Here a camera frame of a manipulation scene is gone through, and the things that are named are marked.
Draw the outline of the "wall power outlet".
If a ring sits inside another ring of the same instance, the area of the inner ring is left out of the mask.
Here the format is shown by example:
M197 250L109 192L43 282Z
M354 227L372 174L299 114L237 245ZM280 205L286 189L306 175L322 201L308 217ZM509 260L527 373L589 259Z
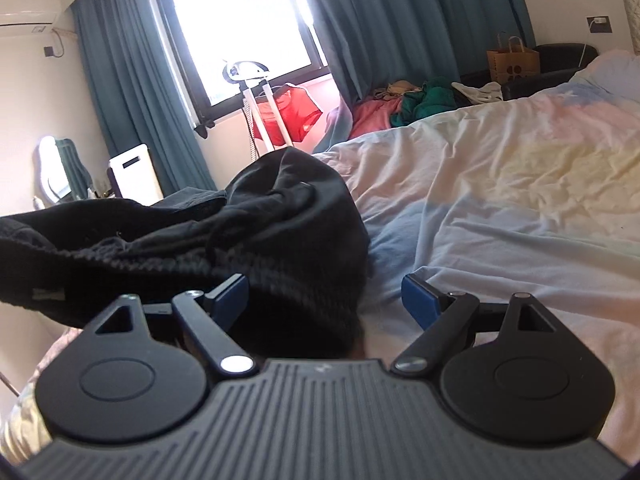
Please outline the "wall power outlet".
M590 34L612 34L613 32L608 16L588 16L587 23Z

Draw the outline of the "red cloth bag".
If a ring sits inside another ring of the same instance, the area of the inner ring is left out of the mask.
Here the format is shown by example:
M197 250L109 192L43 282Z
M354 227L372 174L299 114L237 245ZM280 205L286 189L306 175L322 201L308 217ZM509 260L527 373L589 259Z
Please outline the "red cloth bag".
M322 110L302 86L284 84L275 88L273 94L292 141L294 143L303 142L322 116ZM265 97L258 96L257 102L262 112L262 120L273 144L275 146L284 145L278 125L273 118Z

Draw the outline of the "white air conditioner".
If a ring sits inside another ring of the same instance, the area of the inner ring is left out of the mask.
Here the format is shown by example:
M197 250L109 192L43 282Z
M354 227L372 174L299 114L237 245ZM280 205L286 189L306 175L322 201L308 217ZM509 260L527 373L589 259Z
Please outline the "white air conditioner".
M61 0L1 0L1 28L52 26L61 10Z

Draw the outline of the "brown paper bag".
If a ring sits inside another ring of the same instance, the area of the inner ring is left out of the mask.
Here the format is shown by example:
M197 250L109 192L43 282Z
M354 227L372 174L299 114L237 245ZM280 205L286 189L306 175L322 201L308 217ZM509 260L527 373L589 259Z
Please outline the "brown paper bag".
M486 51L492 81L507 84L540 74L539 53L526 47L521 37L499 32L497 40L498 48Z

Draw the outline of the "wavy vanity mirror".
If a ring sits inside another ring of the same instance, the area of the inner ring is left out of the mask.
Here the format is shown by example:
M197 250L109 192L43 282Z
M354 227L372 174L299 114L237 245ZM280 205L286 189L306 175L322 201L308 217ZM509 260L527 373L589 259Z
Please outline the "wavy vanity mirror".
M48 205L88 200L93 180L70 139L44 136L37 146L37 174Z

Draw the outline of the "black pants garment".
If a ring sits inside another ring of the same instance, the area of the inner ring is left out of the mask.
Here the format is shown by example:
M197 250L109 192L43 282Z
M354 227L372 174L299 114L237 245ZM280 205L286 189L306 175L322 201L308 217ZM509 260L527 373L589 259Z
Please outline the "black pants garment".
M242 274L250 294L230 330L241 347L263 358L344 358L360 337L369 244L343 178L284 148L222 191L4 217L1 299L81 328L119 296L163 304Z

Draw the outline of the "left teal curtain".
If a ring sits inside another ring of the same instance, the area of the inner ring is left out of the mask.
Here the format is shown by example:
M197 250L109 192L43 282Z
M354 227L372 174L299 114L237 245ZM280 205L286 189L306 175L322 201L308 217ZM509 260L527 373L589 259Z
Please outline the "left teal curtain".
M149 0L75 0L82 66L108 154L148 147L160 188L213 190Z

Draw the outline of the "teal curtain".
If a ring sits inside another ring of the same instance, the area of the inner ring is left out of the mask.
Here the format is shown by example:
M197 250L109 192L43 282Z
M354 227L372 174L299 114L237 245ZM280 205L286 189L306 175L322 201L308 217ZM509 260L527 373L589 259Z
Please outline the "teal curtain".
M307 0L343 100L398 79L456 80L487 67L506 32L533 46L525 0Z
M75 0L82 66L108 154L148 147L160 188L213 190L149 0Z

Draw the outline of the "pink clothing pile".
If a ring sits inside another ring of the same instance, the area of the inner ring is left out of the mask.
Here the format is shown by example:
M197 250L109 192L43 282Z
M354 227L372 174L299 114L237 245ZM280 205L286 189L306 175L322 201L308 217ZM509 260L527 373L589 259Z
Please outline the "pink clothing pile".
M389 100L370 99L358 104L352 113L352 131L349 140L364 134L383 131L390 128L390 116L397 113L402 97Z

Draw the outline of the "black framed window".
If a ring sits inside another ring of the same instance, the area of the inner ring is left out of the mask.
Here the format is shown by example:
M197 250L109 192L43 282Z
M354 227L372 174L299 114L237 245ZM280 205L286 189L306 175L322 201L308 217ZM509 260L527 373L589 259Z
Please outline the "black framed window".
M205 125L242 106L222 71L237 62L268 67L272 84L326 75L307 0L156 0L196 117Z

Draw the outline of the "right teal curtain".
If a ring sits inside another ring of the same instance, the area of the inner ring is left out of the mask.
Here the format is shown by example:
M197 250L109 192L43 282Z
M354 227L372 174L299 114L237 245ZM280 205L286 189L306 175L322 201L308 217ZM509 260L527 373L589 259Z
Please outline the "right teal curtain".
M533 46L525 0L307 0L343 100L398 79L456 80L487 67L506 32Z

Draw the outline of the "black sofa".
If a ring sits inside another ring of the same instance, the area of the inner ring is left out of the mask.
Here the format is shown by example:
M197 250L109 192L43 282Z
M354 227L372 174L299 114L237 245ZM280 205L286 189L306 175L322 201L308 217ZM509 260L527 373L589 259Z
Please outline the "black sofa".
M590 46L590 44L575 44L574 42L540 44L534 47L533 50L538 52L539 74L524 79L518 75L513 76L501 87L504 100L528 98L539 91L564 84L578 70L583 70L599 55L596 47ZM462 75L461 80L455 82L465 87L479 89L492 81L489 68ZM454 94L458 104L471 105L471 98L463 96L461 90L454 89Z

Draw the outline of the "white chair with black frame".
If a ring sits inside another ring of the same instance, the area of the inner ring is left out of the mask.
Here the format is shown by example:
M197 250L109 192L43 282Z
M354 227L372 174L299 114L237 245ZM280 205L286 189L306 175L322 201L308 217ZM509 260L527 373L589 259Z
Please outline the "white chair with black frame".
M134 200L144 206L154 205L164 198L145 144L111 158L107 175L118 198Z

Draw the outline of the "white cloth on sofa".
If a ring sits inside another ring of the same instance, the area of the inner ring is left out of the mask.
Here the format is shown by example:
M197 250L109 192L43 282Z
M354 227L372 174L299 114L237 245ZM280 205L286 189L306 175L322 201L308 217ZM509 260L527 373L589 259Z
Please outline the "white cloth on sofa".
M453 82L451 87L467 98L473 105L501 102L503 100L501 84L497 81L488 82L483 87L466 86L461 82Z

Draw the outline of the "green clothing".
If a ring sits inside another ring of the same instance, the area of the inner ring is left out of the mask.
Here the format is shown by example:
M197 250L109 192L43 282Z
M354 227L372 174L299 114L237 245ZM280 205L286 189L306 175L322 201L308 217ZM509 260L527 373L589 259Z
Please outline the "green clothing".
M419 90L406 92L398 111L390 115L394 128L458 108L451 82L444 77L428 80Z

